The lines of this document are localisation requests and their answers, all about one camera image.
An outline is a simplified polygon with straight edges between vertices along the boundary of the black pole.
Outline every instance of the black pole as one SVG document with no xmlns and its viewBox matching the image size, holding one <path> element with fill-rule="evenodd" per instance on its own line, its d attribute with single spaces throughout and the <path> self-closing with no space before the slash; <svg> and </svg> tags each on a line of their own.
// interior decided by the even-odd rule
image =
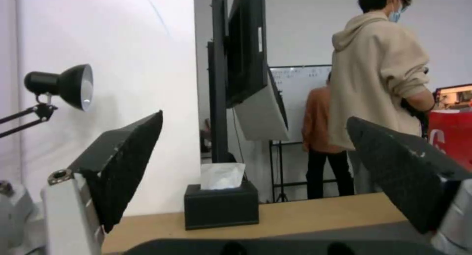
<svg viewBox="0 0 472 255">
<path fill-rule="evenodd" d="M 282 163 L 282 142 L 278 142 L 278 158 L 280 160 L 280 196 L 282 202 L 285 201 L 285 192 L 284 192 L 284 167 Z"/>
<path fill-rule="evenodd" d="M 225 25 L 221 10 L 223 0 L 211 0 L 213 41 L 208 43 L 209 106 L 211 124 L 211 159 L 213 163 L 227 163 L 228 125 L 226 121 L 226 54 Z"/>
<path fill-rule="evenodd" d="M 13 134 L 13 133 L 15 133 L 15 132 L 19 132 L 19 131 L 21 131 L 21 130 L 27 129 L 27 128 L 29 128 L 29 127 L 33 127 L 34 125 L 40 124 L 40 123 L 42 123 L 42 122 L 44 122 L 44 121 L 38 119 L 38 120 L 35 120 L 35 121 L 33 121 L 33 122 L 30 122 L 30 123 L 26 123 L 26 124 L 24 124 L 24 125 L 21 125 L 20 127 L 16 127 L 16 128 L 14 128 L 14 129 L 11 129 L 11 130 L 2 132 L 2 133 L 0 133 L 0 138 L 6 137 L 6 136 L 8 136 L 8 135 L 11 135 L 11 134 Z"/>
<path fill-rule="evenodd" d="M 22 116 L 25 116 L 25 115 L 28 115 L 28 114 L 31 114 L 31 113 L 34 113 L 34 110 L 32 108 L 29 108 L 25 111 L 18 112 L 17 114 L 14 114 L 14 115 L 11 115 L 11 116 L 8 116 L 8 117 L 4 117 L 4 118 L 0 118 L 0 124 L 3 124 L 3 123 L 8 122 L 10 120 L 14 120 L 16 118 L 19 118 L 19 117 L 22 117 Z"/>
<path fill-rule="evenodd" d="M 272 141 L 268 141 L 268 153 L 270 156 L 270 179 L 272 181 L 272 202 L 275 202 L 275 182 L 274 182 L 274 160 L 272 158 Z"/>
</svg>

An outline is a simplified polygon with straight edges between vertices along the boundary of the man's right arm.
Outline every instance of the man's right arm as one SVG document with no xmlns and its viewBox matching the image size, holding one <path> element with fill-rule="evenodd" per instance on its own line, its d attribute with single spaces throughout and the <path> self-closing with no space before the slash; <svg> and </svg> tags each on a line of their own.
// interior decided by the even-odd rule
<svg viewBox="0 0 472 255">
<path fill-rule="evenodd" d="M 406 29 L 389 26 L 381 42 L 385 50 L 382 78 L 392 94 L 406 99 L 420 112 L 429 111 L 434 106 L 432 93 L 425 86 L 429 82 L 425 74 L 429 57 Z"/>
</svg>

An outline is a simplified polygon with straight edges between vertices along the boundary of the tissue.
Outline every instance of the tissue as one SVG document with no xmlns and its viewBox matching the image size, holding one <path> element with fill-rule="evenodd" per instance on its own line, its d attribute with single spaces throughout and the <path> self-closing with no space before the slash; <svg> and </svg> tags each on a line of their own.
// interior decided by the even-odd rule
<svg viewBox="0 0 472 255">
<path fill-rule="evenodd" d="M 201 187 L 202 190 L 219 190 L 238 188 L 243 180 L 246 164 L 202 164 Z"/>
</svg>

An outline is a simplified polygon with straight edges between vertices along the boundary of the whiteboard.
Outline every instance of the whiteboard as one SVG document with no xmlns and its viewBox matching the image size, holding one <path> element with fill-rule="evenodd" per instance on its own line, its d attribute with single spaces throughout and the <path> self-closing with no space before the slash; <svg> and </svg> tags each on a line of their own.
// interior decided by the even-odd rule
<svg viewBox="0 0 472 255">
<path fill-rule="evenodd" d="M 270 70 L 287 113 L 288 142 L 302 142 L 306 99 L 312 89 L 326 85 L 331 65 L 273 67 Z"/>
</svg>

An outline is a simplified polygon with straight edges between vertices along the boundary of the face mask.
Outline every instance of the face mask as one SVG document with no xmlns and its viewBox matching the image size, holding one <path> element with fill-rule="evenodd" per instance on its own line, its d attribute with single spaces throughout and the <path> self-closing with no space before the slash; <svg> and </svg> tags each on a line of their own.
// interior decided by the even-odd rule
<svg viewBox="0 0 472 255">
<path fill-rule="evenodd" d="M 400 3 L 400 7 L 398 8 L 398 11 L 391 12 L 390 16 L 388 16 L 388 20 L 393 23 L 397 23 L 400 20 L 400 15 L 402 14 L 402 11 L 403 11 L 403 6 Z"/>
</svg>

